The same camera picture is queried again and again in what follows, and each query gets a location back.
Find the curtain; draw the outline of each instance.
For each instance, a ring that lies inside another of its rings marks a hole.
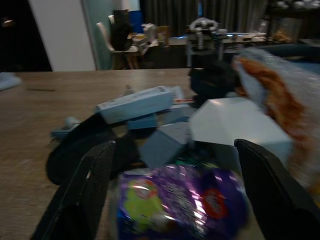
[[[203,17],[228,32],[251,32],[258,30],[268,0],[140,0],[140,5],[146,23],[168,25],[173,36],[182,36],[198,18],[198,2]]]
[[[169,26],[172,36],[186,34],[186,26],[197,19],[196,0],[140,0],[145,23]]]

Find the wooden table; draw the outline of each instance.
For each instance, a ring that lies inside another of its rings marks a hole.
[[[97,104],[144,90],[182,87],[188,69],[19,73],[21,86],[0,92],[0,239],[28,239],[57,186],[46,176],[50,131],[64,118],[84,120]]]

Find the dark doorway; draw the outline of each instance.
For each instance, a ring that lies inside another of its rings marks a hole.
[[[28,0],[0,2],[0,72],[51,71]]]

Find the gray block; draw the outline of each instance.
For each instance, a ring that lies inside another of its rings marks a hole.
[[[196,109],[189,106],[173,109],[165,115],[164,124],[188,122],[195,112]]]
[[[191,139],[189,124],[177,122],[163,125],[140,148],[141,160],[148,168],[169,164]]]

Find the white chair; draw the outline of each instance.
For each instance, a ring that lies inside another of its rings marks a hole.
[[[121,55],[121,54],[125,54],[125,56],[128,60],[130,69],[135,69],[135,68],[139,69],[138,60],[137,60],[137,56],[139,55],[138,47],[132,45],[126,51],[115,50],[114,47],[111,45],[110,38],[108,36],[105,25],[102,22],[98,22],[96,25],[102,34],[102,37],[103,37],[103,40],[104,40],[106,47],[109,49],[109,51],[112,54],[112,69],[115,69],[116,55]]]

